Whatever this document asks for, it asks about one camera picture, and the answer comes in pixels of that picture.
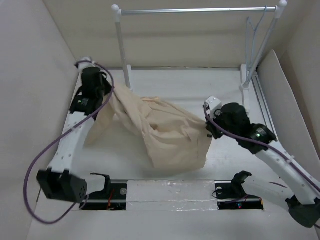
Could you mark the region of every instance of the fabric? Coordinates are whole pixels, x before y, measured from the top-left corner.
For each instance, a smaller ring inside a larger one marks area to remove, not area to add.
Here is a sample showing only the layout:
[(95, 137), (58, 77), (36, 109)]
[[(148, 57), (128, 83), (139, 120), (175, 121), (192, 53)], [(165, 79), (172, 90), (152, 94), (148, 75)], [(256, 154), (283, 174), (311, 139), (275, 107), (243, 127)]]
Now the fabric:
[(122, 124), (142, 136), (154, 168), (193, 171), (205, 166), (211, 145), (205, 121), (158, 97), (140, 98), (116, 84), (110, 102), (99, 112), (86, 138), (97, 141), (116, 114)]

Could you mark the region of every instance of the white wall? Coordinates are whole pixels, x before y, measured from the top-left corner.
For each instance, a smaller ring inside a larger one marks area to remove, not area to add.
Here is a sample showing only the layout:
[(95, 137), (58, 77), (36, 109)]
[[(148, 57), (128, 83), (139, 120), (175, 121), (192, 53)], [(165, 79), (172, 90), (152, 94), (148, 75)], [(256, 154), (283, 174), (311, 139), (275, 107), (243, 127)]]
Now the white wall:
[[(0, 0), (0, 234), (27, 237), (23, 181), (32, 159), (62, 131), (74, 91), (74, 57), (41, 0)], [(53, 151), (37, 168), (48, 164)], [(40, 187), (29, 181), (32, 208)]]
[[(268, 50), (282, 55), (291, 36), (315, 0), (288, 0)], [(124, 10), (275, 6), (279, 0), (44, 0), (76, 58), (92, 56), (109, 66), (121, 67), (112, 4)], [(236, 67), (245, 61), (248, 13), (167, 14), (126, 16), (122, 31), (128, 62), (134, 67)], [(256, 24), (260, 13), (250, 14)], [(257, 48), (273, 13), (266, 15), (257, 35)]]
[(320, 155), (320, 0), (289, 41), (280, 60)]

